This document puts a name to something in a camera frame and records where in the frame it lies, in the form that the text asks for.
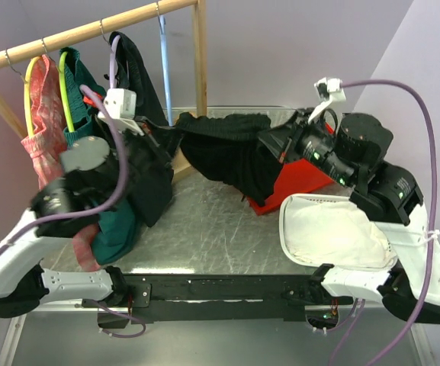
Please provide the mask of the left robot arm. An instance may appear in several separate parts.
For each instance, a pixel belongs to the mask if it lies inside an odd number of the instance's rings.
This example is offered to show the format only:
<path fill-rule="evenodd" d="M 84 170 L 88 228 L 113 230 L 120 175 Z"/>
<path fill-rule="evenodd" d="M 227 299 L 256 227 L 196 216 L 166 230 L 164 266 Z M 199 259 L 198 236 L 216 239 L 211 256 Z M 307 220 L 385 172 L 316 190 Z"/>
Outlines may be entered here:
<path fill-rule="evenodd" d="M 144 223 L 153 225 L 171 199 L 179 132 L 141 116 L 108 125 L 107 137 L 85 136 L 61 153 L 63 174 L 33 197 L 0 242 L 0 319 L 60 300 L 115 307 L 127 299 L 130 286 L 114 266 L 87 273 L 41 266 L 49 252 L 120 203 L 130 203 Z"/>

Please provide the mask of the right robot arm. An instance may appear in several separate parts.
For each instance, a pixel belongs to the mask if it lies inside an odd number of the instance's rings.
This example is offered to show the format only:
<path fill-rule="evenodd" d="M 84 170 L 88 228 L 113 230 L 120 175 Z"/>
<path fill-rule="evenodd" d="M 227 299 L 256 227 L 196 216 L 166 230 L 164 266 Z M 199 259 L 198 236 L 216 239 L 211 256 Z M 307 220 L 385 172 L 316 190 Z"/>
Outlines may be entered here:
<path fill-rule="evenodd" d="M 357 297 L 384 305 L 395 317 L 440 325 L 440 246 L 414 176 L 384 161 L 393 134 L 370 114 L 342 118 L 337 132 L 310 123 L 305 110 L 287 123 L 262 131 L 259 140 L 281 162 L 306 159 L 341 186 L 352 189 L 353 203 L 388 239 L 395 269 L 365 271 L 324 259 L 311 276 L 309 292 L 318 303 Z"/>

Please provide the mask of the black shorts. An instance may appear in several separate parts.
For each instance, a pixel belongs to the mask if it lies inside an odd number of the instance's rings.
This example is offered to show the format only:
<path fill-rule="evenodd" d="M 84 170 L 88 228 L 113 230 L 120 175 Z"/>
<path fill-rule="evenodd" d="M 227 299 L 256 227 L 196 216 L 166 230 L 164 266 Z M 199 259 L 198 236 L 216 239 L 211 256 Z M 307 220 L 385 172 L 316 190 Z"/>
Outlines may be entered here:
<path fill-rule="evenodd" d="M 239 190 L 260 207 L 274 194 L 283 165 L 259 141 L 268 130 L 265 114 L 228 114 L 195 117 L 183 112 L 175 127 L 182 132 L 181 151 L 205 178 Z"/>

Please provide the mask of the light blue hanger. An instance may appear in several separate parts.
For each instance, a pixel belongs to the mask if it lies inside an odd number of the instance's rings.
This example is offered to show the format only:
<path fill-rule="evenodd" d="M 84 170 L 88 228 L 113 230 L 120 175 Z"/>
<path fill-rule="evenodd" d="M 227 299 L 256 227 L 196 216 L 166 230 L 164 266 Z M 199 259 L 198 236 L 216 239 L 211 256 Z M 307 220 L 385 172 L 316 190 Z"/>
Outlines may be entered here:
<path fill-rule="evenodd" d="M 162 57 L 162 75 L 164 83 L 165 92 L 165 104 L 166 112 L 169 126 L 173 125 L 172 119 L 172 98 L 170 89 L 170 78 L 169 78 L 169 58 L 168 58 L 168 47 L 165 29 L 165 16 L 159 16 L 159 34 L 160 34 L 160 46 L 161 46 L 161 57 Z"/>

